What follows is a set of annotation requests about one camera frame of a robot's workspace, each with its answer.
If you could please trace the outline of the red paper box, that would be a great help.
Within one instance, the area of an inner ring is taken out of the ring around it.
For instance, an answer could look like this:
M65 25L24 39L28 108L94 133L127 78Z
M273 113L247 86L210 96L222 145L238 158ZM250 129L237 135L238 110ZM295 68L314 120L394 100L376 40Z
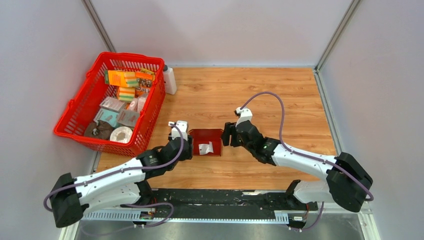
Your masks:
M223 130L220 128L195 128L189 131L193 138L193 155L194 156L214 156L220 157L222 155L222 140L221 135ZM214 153L206 155L199 155L199 144L208 144L209 141L213 143Z

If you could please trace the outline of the small white paper piece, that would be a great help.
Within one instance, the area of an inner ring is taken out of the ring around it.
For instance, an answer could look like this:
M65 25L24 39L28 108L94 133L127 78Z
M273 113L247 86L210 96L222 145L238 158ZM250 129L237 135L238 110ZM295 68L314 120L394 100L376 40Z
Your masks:
M214 153L213 143L209 141L208 143L201 143L198 145L199 155L207 155Z

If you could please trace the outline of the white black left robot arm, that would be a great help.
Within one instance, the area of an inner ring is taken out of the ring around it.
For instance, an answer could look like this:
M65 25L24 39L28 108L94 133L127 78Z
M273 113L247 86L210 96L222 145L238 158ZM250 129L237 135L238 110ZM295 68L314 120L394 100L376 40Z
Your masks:
M148 207L153 193L147 180L173 170L179 161L193 157L193 137L169 138L165 146L146 150L131 160L105 171L72 177L61 175L48 197L55 226L63 228L83 215L113 206Z

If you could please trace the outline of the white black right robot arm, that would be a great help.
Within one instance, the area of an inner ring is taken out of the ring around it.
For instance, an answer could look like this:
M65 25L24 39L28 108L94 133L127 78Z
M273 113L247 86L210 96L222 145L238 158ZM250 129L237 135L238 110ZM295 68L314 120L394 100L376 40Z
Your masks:
M290 184L285 203L293 210L310 202L330 202L358 213L364 202L372 201L373 179L349 153L320 155L283 145L278 139L264 137L249 120L225 123L221 139L224 146L243 147L262 164L288 167L319 178Z

